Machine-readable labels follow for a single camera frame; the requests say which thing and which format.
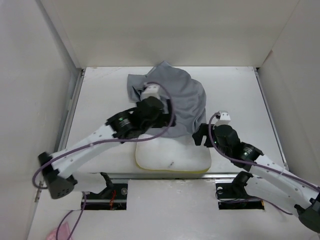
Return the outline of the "grey pillowcase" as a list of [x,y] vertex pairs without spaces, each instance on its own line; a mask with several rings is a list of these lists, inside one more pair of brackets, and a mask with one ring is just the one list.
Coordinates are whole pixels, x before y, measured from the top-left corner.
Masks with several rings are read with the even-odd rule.
[[206,122],[207,95],[203,85],[180,68],[166,61],[153,67],[147,74],[129,74],[127,94],[132,102],[138,102],[145,83],[157,82],[168,90],[172,97],[175,126],[165,132],[163,138],[178,138],[192,135]]

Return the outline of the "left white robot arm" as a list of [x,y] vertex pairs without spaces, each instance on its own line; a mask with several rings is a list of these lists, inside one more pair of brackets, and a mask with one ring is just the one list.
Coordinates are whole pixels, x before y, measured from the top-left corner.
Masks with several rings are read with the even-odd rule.
[[40,168],[34,177],[42,174],[46,189],[52,199],[60,199],[80,185],[76,177],[78,169],[99,154],[123,143],[138,143],[149,129],[162,129],[153,136],[158,138],[176,125],[172,99],[166,103],[149,96],[136,103],[135,107],[121,111],[75,145],[54,153],[38,155]]

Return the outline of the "white pillow yellow edge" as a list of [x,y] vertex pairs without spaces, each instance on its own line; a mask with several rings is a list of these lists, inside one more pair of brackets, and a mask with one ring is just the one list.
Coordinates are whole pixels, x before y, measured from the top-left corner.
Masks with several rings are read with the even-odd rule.
[[212,165],[210,150],[195,145],[191,135],[138,142],[135,161],[144,170],[184,173],[205,173]]

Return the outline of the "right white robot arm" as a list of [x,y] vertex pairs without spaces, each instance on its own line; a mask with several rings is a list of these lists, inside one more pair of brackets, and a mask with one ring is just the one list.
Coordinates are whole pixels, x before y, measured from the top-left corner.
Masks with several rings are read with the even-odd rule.
[[200,125],[192,138],[215,148],[223,157],[241,169],[231,184],[239,198],[256,197],[287,210],[308,229],[320,231],[320,189],[282,168],[260,149],[242,142],[229,125]]

